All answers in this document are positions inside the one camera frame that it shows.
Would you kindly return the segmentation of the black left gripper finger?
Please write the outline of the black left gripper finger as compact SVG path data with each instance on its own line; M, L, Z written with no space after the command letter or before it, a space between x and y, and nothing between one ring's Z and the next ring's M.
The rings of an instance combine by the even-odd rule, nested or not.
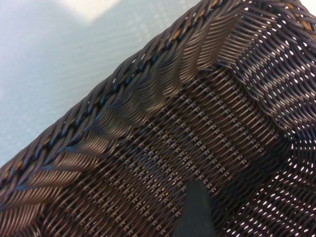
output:
M174 237L214 237L209 194L202 181L186 184L186 199L173 234Z

